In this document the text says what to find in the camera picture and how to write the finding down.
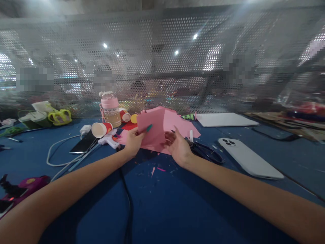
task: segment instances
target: hot glue gun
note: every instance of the hot glue gun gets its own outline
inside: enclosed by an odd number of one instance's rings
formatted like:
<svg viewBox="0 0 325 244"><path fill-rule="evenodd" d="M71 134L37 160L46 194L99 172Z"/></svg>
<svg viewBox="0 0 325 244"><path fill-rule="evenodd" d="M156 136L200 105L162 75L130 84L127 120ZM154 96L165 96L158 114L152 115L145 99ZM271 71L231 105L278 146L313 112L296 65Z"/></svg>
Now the hot glue gun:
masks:
<svg viewBox="0 0 325 244"><path fill-rule="evenodd" d="M109 144L114 149L120 148L121 147L120 143L115 142L113 140L113 136L116 135L116 133L117 133L117 129L113 129L112 131L110 131L109 133L104 135L103 138L99 139L98 144L101 144L101 145Z"/></svg>

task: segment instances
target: green container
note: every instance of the green container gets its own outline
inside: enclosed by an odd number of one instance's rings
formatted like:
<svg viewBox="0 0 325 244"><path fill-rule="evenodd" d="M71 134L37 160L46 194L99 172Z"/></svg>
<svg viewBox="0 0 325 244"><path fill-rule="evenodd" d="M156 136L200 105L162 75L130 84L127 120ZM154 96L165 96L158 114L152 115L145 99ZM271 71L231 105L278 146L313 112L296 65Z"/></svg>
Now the green container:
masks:
<svg viewBox="0 0 325 244"><path fill-rule="evenodd" d="M21 117L18 119L20 122L22 122L27 128L29 129L39 129L42 128L42 126L36 124L30 119L30 114L27 114L24 117Z"/></svg>
<svg viewBox="0 0 325 244"><path fill-rule="evenodd" d="M51 127L53 124L48 120L47 113L43 112L31 112L30 119L41 127Z"/></svg>

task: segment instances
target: teal nail polish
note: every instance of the teal nail polish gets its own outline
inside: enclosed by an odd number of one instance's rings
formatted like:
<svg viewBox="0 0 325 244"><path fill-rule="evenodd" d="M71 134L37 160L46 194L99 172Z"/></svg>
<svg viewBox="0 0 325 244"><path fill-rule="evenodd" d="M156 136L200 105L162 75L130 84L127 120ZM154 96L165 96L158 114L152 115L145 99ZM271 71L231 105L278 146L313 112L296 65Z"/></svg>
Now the teal nail polish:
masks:
<svg viewBox="0 0 325 244"><path fill-rule="evenodd" d="M152 128L152 124L148 126L147 132L149 132L151 130L151 128Z"/></svg>

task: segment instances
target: black smartphone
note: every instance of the black smartphone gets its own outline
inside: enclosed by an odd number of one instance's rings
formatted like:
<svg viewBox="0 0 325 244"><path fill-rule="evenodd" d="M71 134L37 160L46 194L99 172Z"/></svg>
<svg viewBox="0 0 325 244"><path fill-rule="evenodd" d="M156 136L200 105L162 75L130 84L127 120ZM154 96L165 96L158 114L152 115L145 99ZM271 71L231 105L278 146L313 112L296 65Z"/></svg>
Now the black smartphone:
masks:
<svg viewBox="0 0 325 244"><path fill-rule="evenodd" d="M88 132L87 135L85 135L83 137L83 139L81 139L77 145L75 145L73 147L73 149L71 149L70 153L73 154L82 154L82 153L86 153L88 152L88 150L90 150L98 141L99 139L96 138L92 132Z"/></svg>

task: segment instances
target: white notebook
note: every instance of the white notebook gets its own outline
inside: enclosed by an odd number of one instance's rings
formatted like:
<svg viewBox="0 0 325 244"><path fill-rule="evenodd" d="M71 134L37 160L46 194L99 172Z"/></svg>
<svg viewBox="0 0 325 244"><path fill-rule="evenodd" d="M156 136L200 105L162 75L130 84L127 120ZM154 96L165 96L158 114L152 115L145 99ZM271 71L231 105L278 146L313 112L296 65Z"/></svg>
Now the white notebook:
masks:
<svg viewBox="0 0 325 244"><path fill-rule="evenodd" d="M235 113L198 114L197 120L204 127L249 126L259 123Z"/></svg>

